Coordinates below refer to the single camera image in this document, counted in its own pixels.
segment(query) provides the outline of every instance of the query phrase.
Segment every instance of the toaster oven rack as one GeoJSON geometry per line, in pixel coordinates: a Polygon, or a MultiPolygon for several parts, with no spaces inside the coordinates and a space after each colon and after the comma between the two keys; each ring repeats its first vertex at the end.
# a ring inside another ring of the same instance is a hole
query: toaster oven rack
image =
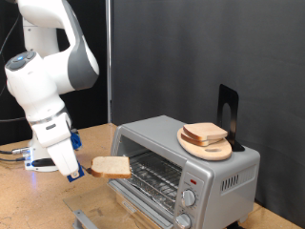
{"type": "Polygon", "coordinates": [[[133,156],[131,169],[129,184],[173,214],[182,169],[153,152],[133,156]]]}

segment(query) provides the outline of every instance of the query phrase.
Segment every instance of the toaster oven knob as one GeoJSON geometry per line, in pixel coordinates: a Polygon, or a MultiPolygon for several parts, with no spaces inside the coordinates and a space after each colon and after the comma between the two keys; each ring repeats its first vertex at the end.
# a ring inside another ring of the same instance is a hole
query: toaster oven knob
{"type": "Polygon", "coordinates": [[[191,190],[182,193],[181,202],[183,207],[191,207],[194,205],[196,198],[191,190]]]}
{"type": "Polygon", "coordinates": [[[179,229],[189,229],[191,228],[191,219],[186,215],[182,214],[175,219],[175,222],[179,229]]]}

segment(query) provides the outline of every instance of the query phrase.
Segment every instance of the cable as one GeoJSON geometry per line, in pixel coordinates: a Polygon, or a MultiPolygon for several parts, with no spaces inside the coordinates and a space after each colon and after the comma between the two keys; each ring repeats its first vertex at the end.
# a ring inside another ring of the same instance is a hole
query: cable
{"type": "Polygon", "coordinates": [[[3,93],[3,91],[6,89],[6,87],[7,87],[7,84],[4,84],[4,87],[3,87],[3,89],[2,89],[2,91],[1,91],[1,93],[0,93],[0,97],[1,97],[1,95],[2,95],[2,93],[3,93]]]}
{"type": "Polygon", "coordinates": [[[0,154],[2,154],[2,155],[12,155],[12,152],[10,152],[10,151],[0,151],[0,154]]]}
{"type": "Polygon", "coordinates": [[[24,118],[24,117],[18,117],[18,118],[15,118],[15,119],[0,120],[0,123],[12,122],[12,121],[23,121],[23,120],[26,120],[26,118],[24,118]]]}
{"type": "MultiPolygon", "coordinates": [[[[3,50],[4,50],[4,48],[5,48],[6,44],[7,44],[7,41],[8,41],[8,39],[9,39],[9,37],[10,37],[10,35],[11,35],[13,29],[15,29],[15,27],[16,27],[18,21],[19,21],[19,18],[20,18],[20,13],[18,14],[18,17],[17,17],[15,23],[14,23],[13,26],[11,27],[9,34],[7,35],[6,39],[5,39],[4,42],[3,42],[3,45],[2,45],[2,47],[1,47],[0,55],[2,56],[4,63],[5,63],[5,59],[4,59],[4,56],[3,56],[2,52],[3,52],[3,50]]],[[[2,95],[2,93],[3,93],[3,91],[6,89],[6,87],[7,87],[7,84],[4,85],[4,87],[3,87],[3,89],[2,89],[2,91],[1,91],[1,93],[0,93],[0,97],[1,97],[1,95],[2,95]]],[[[14,118],[14,119],[0,120],[0,123],[4,123],[4,122],[13,122],[13,121],[23,121],[23,120],[26,120],[26,118],[24,118],[24,117],[19,117],[19,118],[14,118]]]]}
{"type": "Polygon", "coordinates": [[[2,45],[1,50],[0,50],[0,54],[2,54],[2,51],[3,51],[4,47],[5,47],[5,45],[7,44],[7,41],[9,39],[10,35],[11,35],[11,32],[13,31],[13,29],[15,29],[15,27],[17,25],[17,22],[19,21],[19,18],[20,18],[20,13],[18,14],[18,17],[17,17],[15,23],[11,27],[9,34],[7,35],[6,39],[3,42],[3,45],[2,45]]]}
{"type": "Polygon", "coordinates": [[[3,159],[3,158],[0,158],[0,160],[3,160],[3,161],[24,161],[26,160],[25,157],[19,157],[17,159],[3,159]]]}

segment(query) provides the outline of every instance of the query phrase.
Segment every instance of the black stand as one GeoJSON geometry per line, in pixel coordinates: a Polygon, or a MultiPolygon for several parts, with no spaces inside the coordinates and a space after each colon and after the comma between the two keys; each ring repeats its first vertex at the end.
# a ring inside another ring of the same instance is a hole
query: black stand
{"type": "Polygon", "coordinates": [[[223,84],[219,86],[219,98],[218,98],[218,109],[217,109],[217,125],[222,127],[222,111],[223,106],[228,103],[231,110],[231,121],[230,121],[230,131],[227,136],[227,140],[232,146],[234,152],[245,151],[245,148],[242,147],[236,140],[236,123],[237,123],[237,110],[238,110],[238,93],[223,84]]]}
{"type": "Polygon", "coordinates": [[[238,225],[238,222],[236,221],[236,222],[232,223],[231,225],[229,225],[229,226],[227,227],[227,229],[244,229],[244,228],[241,227],[241,226],[239,226],[239,225],[238,225]]]}

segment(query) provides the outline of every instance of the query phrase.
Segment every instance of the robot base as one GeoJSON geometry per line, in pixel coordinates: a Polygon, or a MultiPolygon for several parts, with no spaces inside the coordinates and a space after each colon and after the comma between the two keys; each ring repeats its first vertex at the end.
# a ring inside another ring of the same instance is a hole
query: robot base
{"type": "Polygon", "coordinates": [[[25,168],[26,170],[29,171],[37,171],[37,172],[54,172],[57,171],[58,168],[57,166],[44,166],[44,167],[34,167],[31,165],[31,161],[30,160],[26,160],[25,161],[25,168]]]}
{"type": "Polygon", "coordinates": [[[51,157],[46,148],[43,148],[39,143],[35,134],[29,142],[30,156],[25,160],[25,168],[29,171],[37,172],[53,172],[57,171],[57,166],[51,160],[51,157]]]}

